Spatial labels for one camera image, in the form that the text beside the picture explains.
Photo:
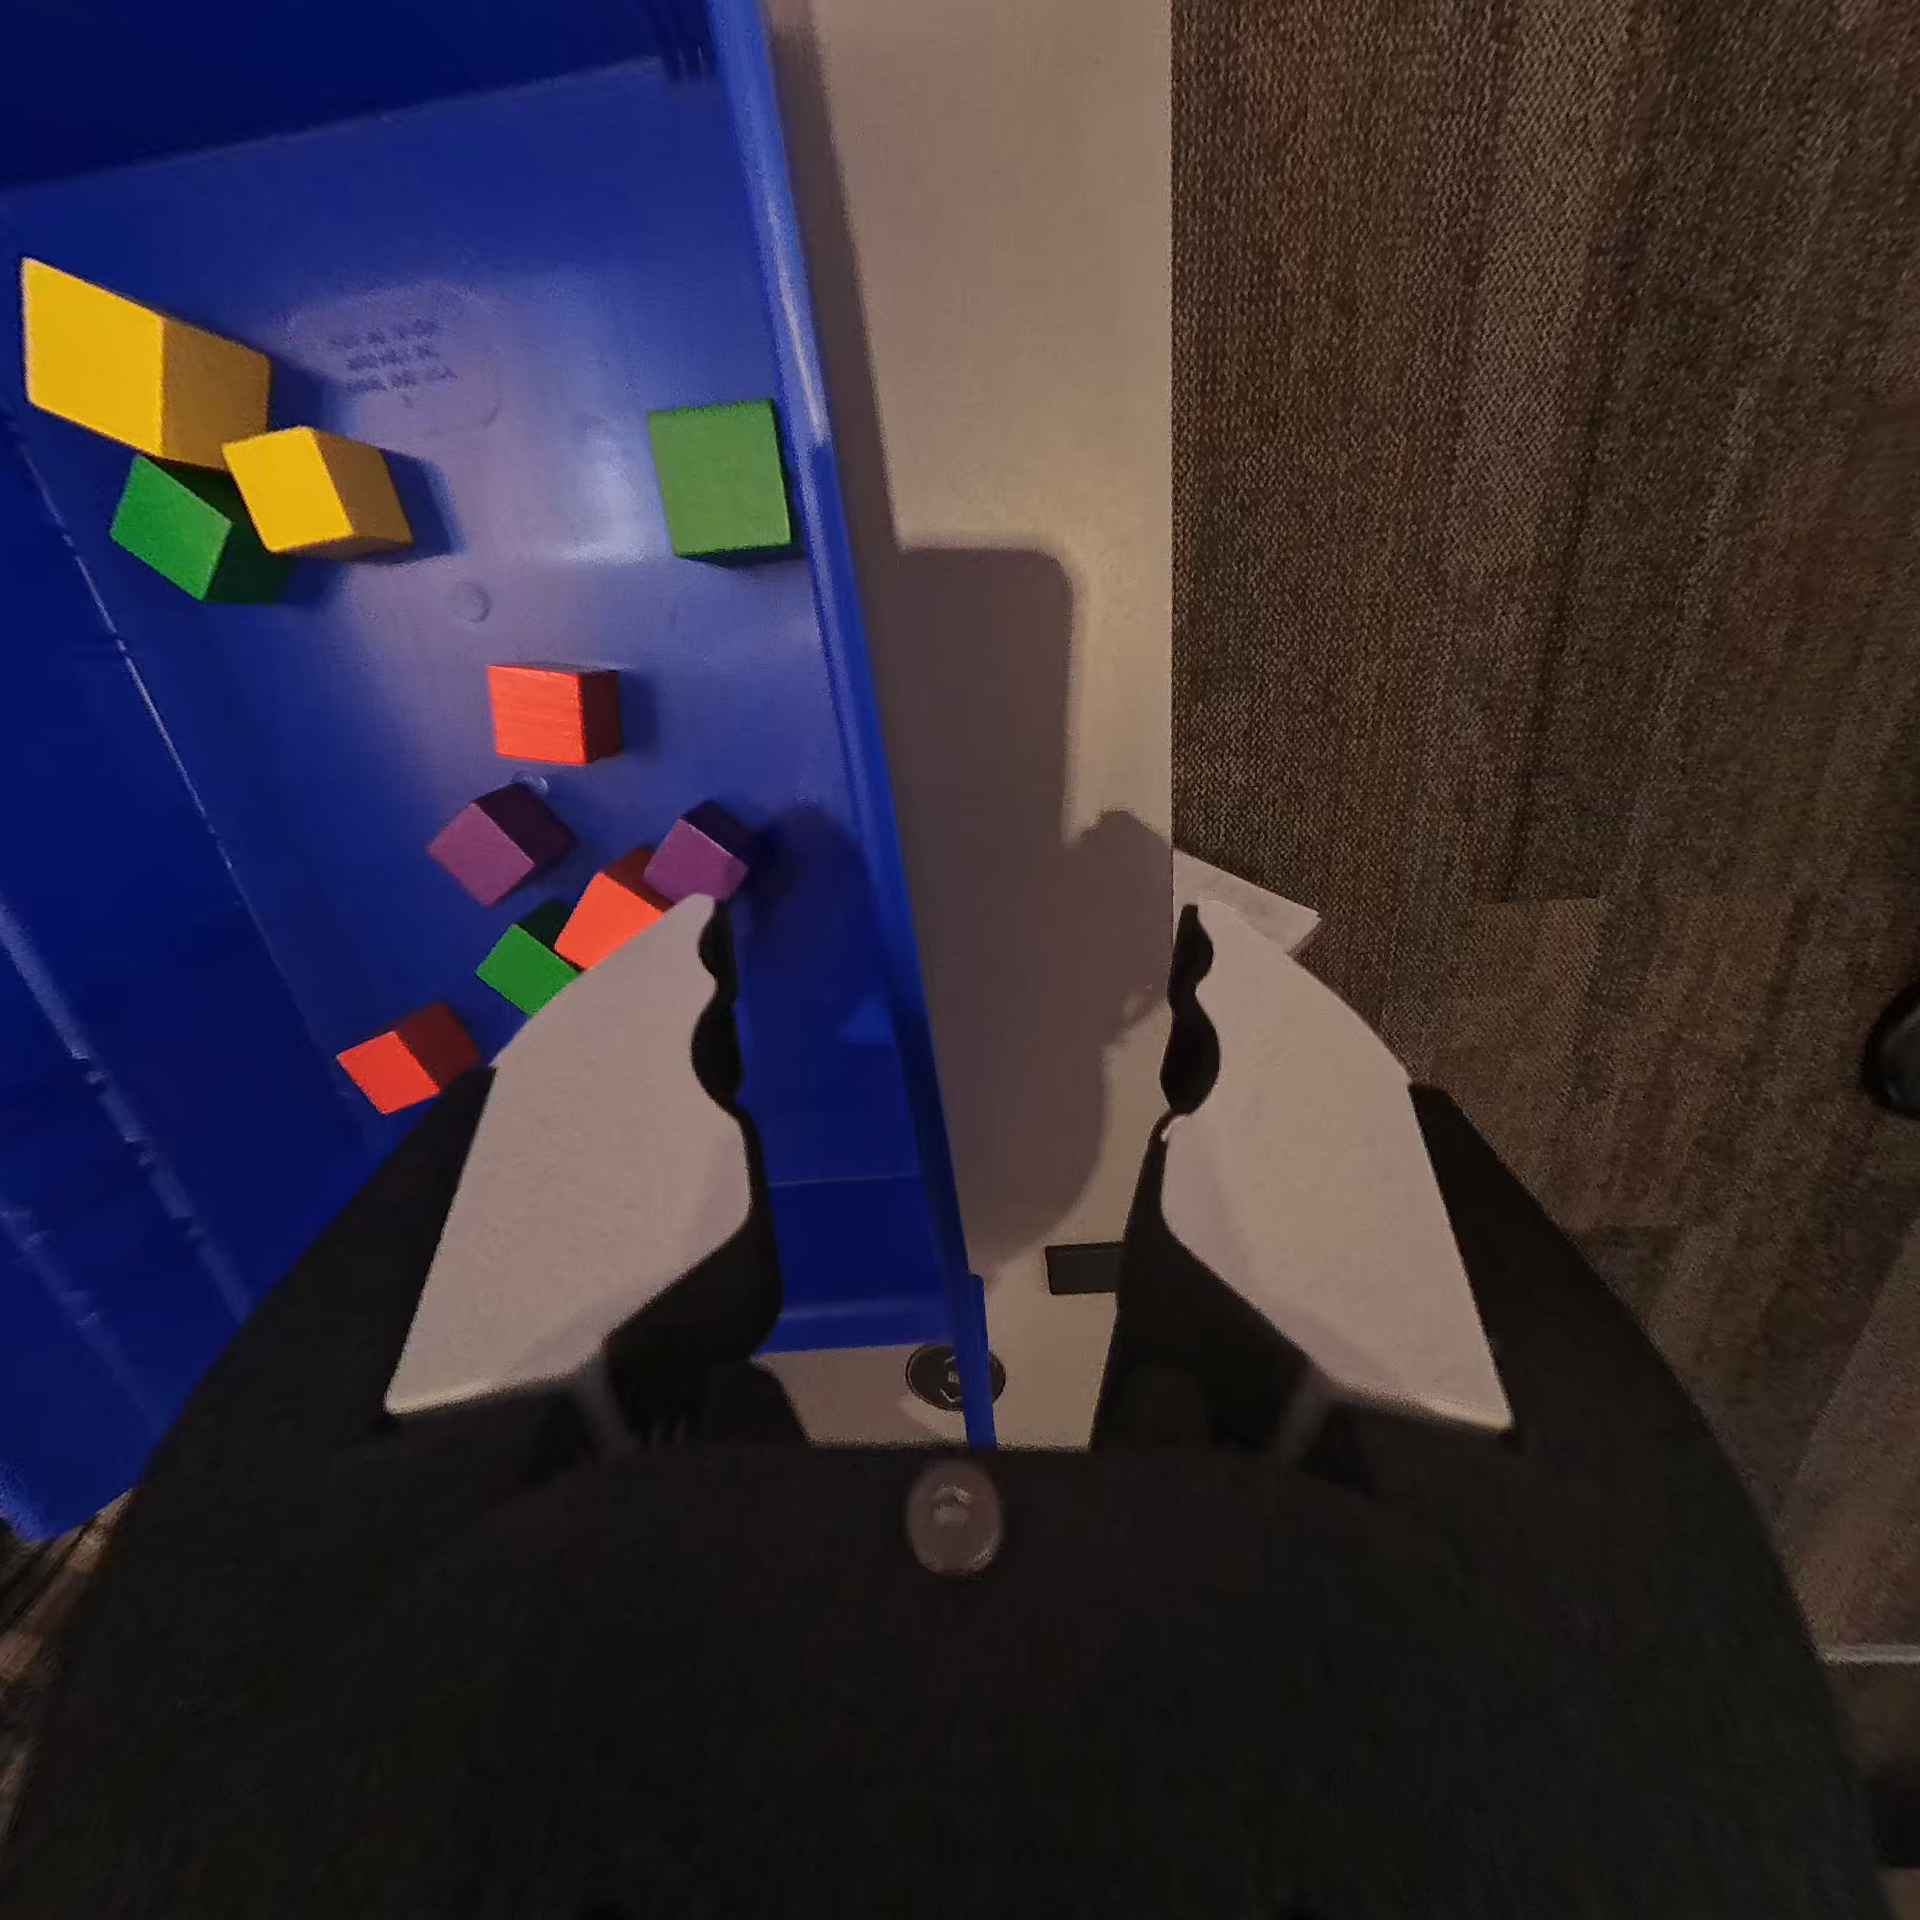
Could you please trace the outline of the green wooden cube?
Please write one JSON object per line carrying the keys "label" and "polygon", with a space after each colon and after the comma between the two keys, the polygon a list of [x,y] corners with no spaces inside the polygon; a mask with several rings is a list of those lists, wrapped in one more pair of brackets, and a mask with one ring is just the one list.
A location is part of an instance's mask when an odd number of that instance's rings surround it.
{"label": "green wooden cube", "polygon": [[109,538],[204,605],[270,605],[290,565],[272,554],[225,471],[134,453]]}
{"label": "green wooden cube", "polygon": [[773,400],[658,408],[645,424],[673,558],[740,565],[796,551],[797,520]]}
{"label": "green wooden cube", "polygon": [[496,938],[474,976],[518,1014],[538,1014],[582,971],[557,949],[566,922],[561,898],[530,908]]}

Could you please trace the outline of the red wooden cube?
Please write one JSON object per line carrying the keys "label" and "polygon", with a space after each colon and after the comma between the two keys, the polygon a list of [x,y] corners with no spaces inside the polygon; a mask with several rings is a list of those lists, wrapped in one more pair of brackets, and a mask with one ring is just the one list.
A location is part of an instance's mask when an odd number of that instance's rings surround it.
{"label": "red wooden cube", "polygon": [[590,765],[623,751],[616,672],[554,663],[488,663],[494,751],[508,760]]}
{"label": "red wooden cube", "polygon": [[636,845],[588,880],[553,942],[557,957],[591,970],[671,910],[673,900],[647,878],[653,855]]}
{"label": "red wooden cube", "polygon": [[484,1063],[465,1023],[440,999],[416,1008],[373,1037],[344,1047],[336,1066],[375,1112],[393,1116],[440,1098]]}

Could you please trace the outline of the white table foot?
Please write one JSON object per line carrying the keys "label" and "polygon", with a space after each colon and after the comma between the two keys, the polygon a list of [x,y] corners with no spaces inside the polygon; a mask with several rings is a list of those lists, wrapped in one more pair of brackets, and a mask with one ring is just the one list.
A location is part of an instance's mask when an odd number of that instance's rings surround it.
{"label": "white table foot", "polygon": [[1177,848],[1170,852],[1170,885],[1177,908],[1192,904],[1201,915],[1208,910],[1232,912],[1285,952],[1304,949],[1320,925],[1320,915],[1314,908],[1274,896]]}

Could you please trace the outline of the blue plastic container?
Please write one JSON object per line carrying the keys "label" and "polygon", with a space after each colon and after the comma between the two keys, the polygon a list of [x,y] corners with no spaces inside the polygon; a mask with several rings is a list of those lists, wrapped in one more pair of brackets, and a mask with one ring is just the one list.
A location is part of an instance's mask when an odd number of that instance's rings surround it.
{"label": "blue plastic container", "polygon": [[[773,1186],[773,1351],[986,1366],[762,5],[4,5],[4,1525],[143,1471],[399,1136],[336,1066],[517,1012],[424,843],[494,787],[575,832],[716,800]],[[28,403],[17,262],[274,363],[385,450],[412,559],[204,605],[109,538],[130,448]],[[679,559],[645,419],[775,403],[797,546]],[[488,663],[610,667],[623,751],[500,759]]]}

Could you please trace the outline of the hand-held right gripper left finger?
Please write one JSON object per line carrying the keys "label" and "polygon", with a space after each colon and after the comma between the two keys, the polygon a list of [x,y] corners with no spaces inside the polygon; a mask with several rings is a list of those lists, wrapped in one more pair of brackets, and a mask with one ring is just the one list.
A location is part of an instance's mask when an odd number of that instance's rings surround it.
{"label": "hand-held right gripper left finger", "polygon": [[729,912],[689,896],[496,1055],[383,1411],[709,1418],[782,1310],[738,1083]]}

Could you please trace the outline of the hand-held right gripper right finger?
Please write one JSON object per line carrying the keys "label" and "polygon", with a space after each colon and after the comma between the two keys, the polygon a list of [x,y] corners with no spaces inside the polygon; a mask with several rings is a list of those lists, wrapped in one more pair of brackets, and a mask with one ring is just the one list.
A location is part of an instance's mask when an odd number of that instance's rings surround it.
{"label": "hand-held right gripper right finger", "polygon": [[1237,908],[1175,932],[1102,1446],[1300,1458],[1343,1407],[1510,1432],[1396,1054]]}

